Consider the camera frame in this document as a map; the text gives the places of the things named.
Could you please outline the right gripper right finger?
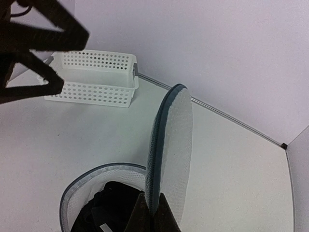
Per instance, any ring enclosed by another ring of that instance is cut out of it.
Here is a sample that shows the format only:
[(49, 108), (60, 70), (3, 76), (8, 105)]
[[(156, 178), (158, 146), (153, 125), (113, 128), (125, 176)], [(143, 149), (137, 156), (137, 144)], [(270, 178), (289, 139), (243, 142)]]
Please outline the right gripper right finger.
[(154, 215), (154, 231), (181, 232), (163, 193), (160, 194), (159, 206)]

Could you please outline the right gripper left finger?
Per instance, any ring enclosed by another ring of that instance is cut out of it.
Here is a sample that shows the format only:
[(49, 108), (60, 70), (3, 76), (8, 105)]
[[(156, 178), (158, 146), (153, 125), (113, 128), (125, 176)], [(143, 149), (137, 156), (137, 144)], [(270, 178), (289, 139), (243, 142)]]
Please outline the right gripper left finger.
[(153, 218), (150, 216), (145, 194), (141, 193), (133, 208), (124, 232), (153, 232)]

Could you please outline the black bra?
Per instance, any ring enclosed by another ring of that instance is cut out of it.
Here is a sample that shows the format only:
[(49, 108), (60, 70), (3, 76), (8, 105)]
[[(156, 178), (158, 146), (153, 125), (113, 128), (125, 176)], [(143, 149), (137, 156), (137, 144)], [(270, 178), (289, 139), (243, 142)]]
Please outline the black bra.
[(72, 232), (123, 232), (143, 193), (129, 185), (110, 181), (78, 214)]

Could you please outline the white mesh laundry bag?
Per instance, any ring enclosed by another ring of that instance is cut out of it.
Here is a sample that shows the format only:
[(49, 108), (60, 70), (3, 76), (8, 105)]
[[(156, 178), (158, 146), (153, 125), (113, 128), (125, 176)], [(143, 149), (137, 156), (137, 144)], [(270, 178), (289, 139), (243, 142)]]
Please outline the white mesh laundry bag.
[(176, 84), (164, 96), (155, 116), (147, 164), (104, 164), (75, 179), (60, 201), (61, 230), (71, 232), (81, 209), (110, 181), (143, 191), (153, 225), (163, 193), (179, 226), (190, 174), (192, 133), (191, 96), (187, 87)]

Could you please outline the white perforated plastic basket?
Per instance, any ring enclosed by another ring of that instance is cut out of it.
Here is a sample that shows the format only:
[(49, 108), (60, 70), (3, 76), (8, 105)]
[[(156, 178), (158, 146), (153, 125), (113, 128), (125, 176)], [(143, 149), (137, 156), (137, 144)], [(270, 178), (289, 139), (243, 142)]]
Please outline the white perforated plastic basket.
[(128, 108), (139, 88), (132, 54), (83, 50), (55, 52), (46, 60), (64, 80), (62, 92), (45, 100)]

